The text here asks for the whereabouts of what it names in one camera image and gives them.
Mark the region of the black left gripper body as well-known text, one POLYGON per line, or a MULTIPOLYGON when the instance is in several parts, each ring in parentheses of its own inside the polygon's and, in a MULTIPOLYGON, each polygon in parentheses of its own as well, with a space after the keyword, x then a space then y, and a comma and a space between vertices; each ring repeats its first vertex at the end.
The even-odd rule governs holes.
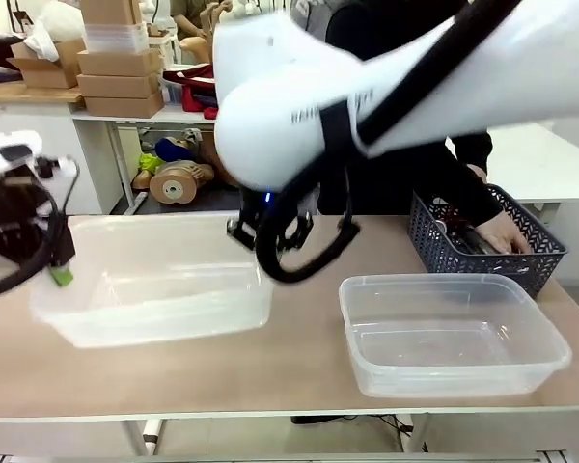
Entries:
POLYGON ((32 177, 6 177, 0 180, 0 225, 27 222, 39 216, 39 209, 58 206, 49 191, 32 177))

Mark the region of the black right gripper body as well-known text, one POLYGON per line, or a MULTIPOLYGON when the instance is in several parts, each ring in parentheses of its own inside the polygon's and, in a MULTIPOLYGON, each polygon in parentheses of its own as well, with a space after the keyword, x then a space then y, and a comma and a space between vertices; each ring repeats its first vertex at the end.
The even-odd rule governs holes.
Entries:
POLYGON ((239 192, 241 197, 239 219, 249 227, 258 227, 270 209, 279 210, 283 217, 289 217, 291 220, 308 214, 318 214, 318 189, 308 194, 297 204, 283 204, 283 208, 278 206, 278 193, 267 190, 252 190, 246 186, 240 186, 239 192))

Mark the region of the person's right hand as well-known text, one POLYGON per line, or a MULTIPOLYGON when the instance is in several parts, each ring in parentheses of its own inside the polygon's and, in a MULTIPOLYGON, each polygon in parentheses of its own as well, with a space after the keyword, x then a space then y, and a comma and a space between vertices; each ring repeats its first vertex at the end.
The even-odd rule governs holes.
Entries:
POLYGON ((478 225, 476 231, 501 254, 531 254, 527 239, 505 211, 478 225))

